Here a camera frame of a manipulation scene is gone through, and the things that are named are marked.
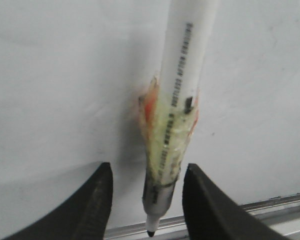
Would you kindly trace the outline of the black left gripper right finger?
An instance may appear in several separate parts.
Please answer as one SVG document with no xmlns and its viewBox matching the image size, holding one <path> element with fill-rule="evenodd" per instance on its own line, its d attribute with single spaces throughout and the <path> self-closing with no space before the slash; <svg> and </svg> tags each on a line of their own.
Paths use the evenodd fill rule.
<svg viewBox="0 0 300 240">
<path fill-rule="evenodd" d="M 182 208 L 191 240 L 284 240 L 251 216 L 195 164 L 187 166 Z"/>
</svg>

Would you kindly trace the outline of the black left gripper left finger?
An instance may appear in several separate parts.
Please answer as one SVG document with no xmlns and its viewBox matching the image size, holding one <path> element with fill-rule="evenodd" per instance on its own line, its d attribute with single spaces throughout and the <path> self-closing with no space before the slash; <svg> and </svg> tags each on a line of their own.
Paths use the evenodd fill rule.
<svg viewBox="0 0 300 240">
<path fill-rule="evenodd" d="M 61 205 L 6 240 L 102 240 L 113 205 L 113 171 L 103 162 Z"/>
</svg>

